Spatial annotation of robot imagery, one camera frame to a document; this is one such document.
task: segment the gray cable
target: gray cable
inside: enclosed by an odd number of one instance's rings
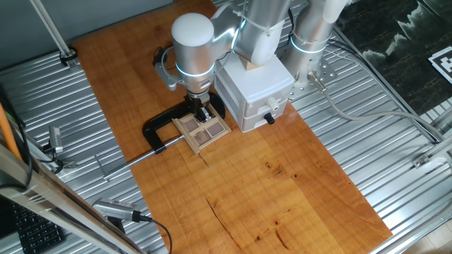
[[[433,133],[436,138],[438,138],[438,140],[443,141],[444,137],[443,135],[437,130],[435,129],[435,127],[433,127],[430,123],[427,123],[426,121],[424,121],[423,119],[421,119],[418,116],[415,116],[414,114],[410,114],[407,112],[401,112],[401,111],[384,111],[384,112],[379,112],[379,113],[375,113],[375,114],[370,114],[370,115],[364,115],[364,116],[351,116],[348,115],[344,112],[342,112],[333,102],[333,100],[331,99],[330,95],[328,94],[328,91],[323,91],[323,95],[325,96],[326,100],[330,103],[331,107],[334,108],[334,110],[337,111],[337,113],[345,118],[345,119],[349,119],[349,120],[354,120],[354,121],[360,121],[360,120],[369,120],[369,119],[375,119],[377,117],[382,117],[382,116],[403,116],[403,117],[408,117],[411,119],[416,120],[417,122],[419,122],[420,124],[423,125],[424,128],[426,128],[429,132]]]

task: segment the black keyboard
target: black keyboard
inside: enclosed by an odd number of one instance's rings
[[[16,228],[25,254],[43,253],[64,241],[61,228],[17,204],[12,204]]]

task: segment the metal frame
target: metal frame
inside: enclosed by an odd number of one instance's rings
[[[58,28],[54,24],[52,18],[47,12],[46,8],[42,4],[41,0],[30,0],[30,3],[35,8],[37,14],[41,18],[45,27],[49,31],[49,34],[52,36],[52,39],[55,41],[55,44],[58,46],[59,51],[63,54],[64,57],[73,56],[75,54],[74,50],[69,49],[68,45],[64,41],[63,37],[58,31]],[[67,64],[69,68],[77,68],[77,62],[75,59],[68,60]]]
[[[28,166],[14,157],[3,145],[0,145],[0,161],[0,173],[5,176],[2,177],[3,181],[8,179],[9,182],[25,183]],[[0,194],[108,253],[121,253],[121,250],[125,253],[144,253],[55,175],[44,169],[39,162],[36,164],[40,166],[40,172],[32,172],[30,188],[26,192],[5,188],[0,190]]]
[[[440,210],[437,207],[436,213],[428,214],[428,219],[423,222],[409,226],[401,232],[393,235],[381,245],[373,249],[369,254],[402,253],[410,246],[414,245],[422,237],[440,227],[448,220],[452,219],[452,200],[449,200]]]

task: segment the wood grain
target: wood grain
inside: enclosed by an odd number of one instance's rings
[[[172,22],[188,12],[212,16],[215,7],[174,1],[74,43],[128,161],[150,150],[144,122],[183,100],[185,89],[170,92],[152,63],[155,49],[171,43]],[[199,156],[179,141],[132,168],[174,253],[367,253],[391,236],[292,106],[248,133],[228,112],[225,120],[232,132]],[[172,123],[158,133],[179,135]]]

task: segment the wall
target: wall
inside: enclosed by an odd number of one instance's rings
[[[74,38],[172,0],[42,0],[63,38]],[[0,69],[57,51],[28,0],[0,0]]]

